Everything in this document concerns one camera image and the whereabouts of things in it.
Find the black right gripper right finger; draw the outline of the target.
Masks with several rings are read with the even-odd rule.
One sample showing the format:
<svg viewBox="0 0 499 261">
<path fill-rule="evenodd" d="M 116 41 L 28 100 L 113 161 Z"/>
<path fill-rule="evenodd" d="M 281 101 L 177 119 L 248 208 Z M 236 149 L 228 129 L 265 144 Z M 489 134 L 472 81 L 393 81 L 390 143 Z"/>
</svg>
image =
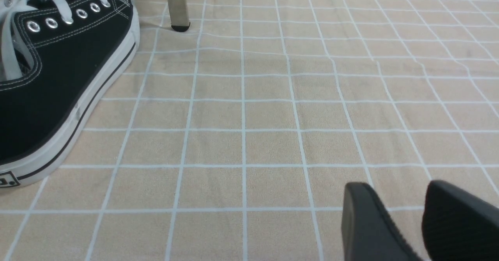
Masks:
<svg viewBox="0 0 499 261">
<path fill-rule="evenodd" d="M 433 261 L 497 261 L 499 210 L 444 180 L 426 189 L 422 236 Z"/>
</svg>

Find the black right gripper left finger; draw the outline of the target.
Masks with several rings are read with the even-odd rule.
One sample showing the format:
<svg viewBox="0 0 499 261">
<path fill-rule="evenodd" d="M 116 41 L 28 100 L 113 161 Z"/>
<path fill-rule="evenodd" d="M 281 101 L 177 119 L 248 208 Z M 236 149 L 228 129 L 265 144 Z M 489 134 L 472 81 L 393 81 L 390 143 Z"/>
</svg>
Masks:
<svg viewBox="0 0 499 261">
<path fill-rule="evenodd" d="M 367 183 L 345 185 L 342 242 L 346 261 L 421 261 Z"/>
</svg>

